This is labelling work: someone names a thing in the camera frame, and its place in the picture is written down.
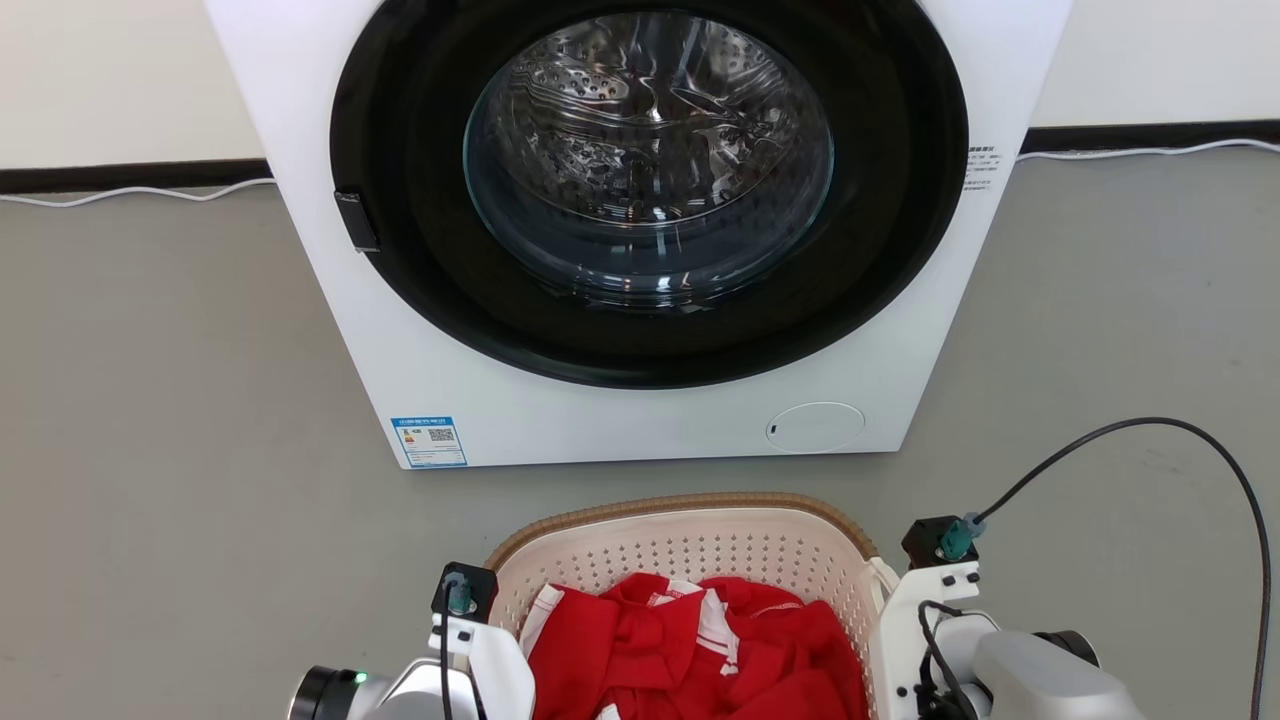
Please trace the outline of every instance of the perforated basket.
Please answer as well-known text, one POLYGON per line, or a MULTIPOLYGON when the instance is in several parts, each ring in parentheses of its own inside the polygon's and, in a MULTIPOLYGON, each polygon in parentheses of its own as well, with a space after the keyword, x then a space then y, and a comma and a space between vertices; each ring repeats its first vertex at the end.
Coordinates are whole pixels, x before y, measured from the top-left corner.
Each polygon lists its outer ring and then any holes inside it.
POLYGON ((489 557, 500 594, 490 624, 518 637, 545 583, 599 593, 631 573, 699 582, 736 575, 836 611, 861 660, 878 720, 870 635, 897 577, 861 528, 800 495, 691 495, 607 505, 548 518, 489 557))

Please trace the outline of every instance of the red cloth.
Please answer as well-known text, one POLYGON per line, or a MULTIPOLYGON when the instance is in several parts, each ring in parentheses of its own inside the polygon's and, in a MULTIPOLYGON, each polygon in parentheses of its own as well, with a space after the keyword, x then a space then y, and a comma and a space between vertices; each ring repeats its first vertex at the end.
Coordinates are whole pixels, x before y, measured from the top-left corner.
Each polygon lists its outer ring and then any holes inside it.
POLYGON ((727 605, 737 673, 698 643, 703 593, 631 575, 600 597, 564 591, 529 656, 534 720, 865 720, 863 671, 824 602, 739 578, 701 583, 727 605))

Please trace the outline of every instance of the basket rim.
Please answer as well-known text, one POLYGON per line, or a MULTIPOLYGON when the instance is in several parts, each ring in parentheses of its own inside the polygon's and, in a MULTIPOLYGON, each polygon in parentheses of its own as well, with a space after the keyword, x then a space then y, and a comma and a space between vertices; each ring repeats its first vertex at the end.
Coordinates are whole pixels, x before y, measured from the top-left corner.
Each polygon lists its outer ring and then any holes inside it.
POLYGON ((872 542, 870 537, 861 529, 861 527, 858 525, 858 523, 854 523, 847 515, 820 500, 790 492, 712 492, 614 502, 612 505, 600 505, 585 510, 575 510, 572 512, 553 515, 550 518, 538 520, 536 523, 530 523, 520 530, 516 530, 509 538, 503 541, 497 550, 493 551, 493 555, 485 560, 484 566, 497 573, 503 568, 503 565, 507 564, 508 560, 511 560, 512 556, 516 555, 516 552, 522 550, 529 543, 561 530, 570 530, 608 520, 640 518, 644 515, 659 515, 685 510, 732 509, 777 509, 808 512, 809 515, 826 520, 828 524, 840 530, 841 534, 849 538, 849 542, 854 543, 854 547, 858 548, 858 552, 861 553, 864 560, 879 557, 879 551, 876 550, 876 543, 872 542))

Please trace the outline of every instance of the floor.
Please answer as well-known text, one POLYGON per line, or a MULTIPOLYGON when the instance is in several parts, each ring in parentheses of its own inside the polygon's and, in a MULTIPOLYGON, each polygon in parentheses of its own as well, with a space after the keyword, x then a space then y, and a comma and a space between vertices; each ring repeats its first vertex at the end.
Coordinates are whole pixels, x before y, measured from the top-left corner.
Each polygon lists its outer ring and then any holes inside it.
MULTIPOLYGON (((0 238, 4 717, 280 717, 312 664, 415 656, 445 561, 620 500, 808 493, 904 570, 913 519, 978 510, 1128 415, 1217 434, 1280 534, 1261 151, 1020 165, 906 446, 879 456, 404 473, 274 190, 0 204, 0 238)), ((1091 446, 979 548, 1005 626, 1083 632, 1151 717, 1245 716, 1257 542, 1190 436, 1091 446)))

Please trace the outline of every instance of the white washing machine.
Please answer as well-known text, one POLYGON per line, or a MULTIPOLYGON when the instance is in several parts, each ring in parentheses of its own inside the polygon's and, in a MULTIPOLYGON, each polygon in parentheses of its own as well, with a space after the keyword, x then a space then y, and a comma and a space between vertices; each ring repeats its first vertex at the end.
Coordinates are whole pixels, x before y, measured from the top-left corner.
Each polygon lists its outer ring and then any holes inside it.
POLYGON ((207 0, 407 469, 897 450, 1070 5, 207 0))

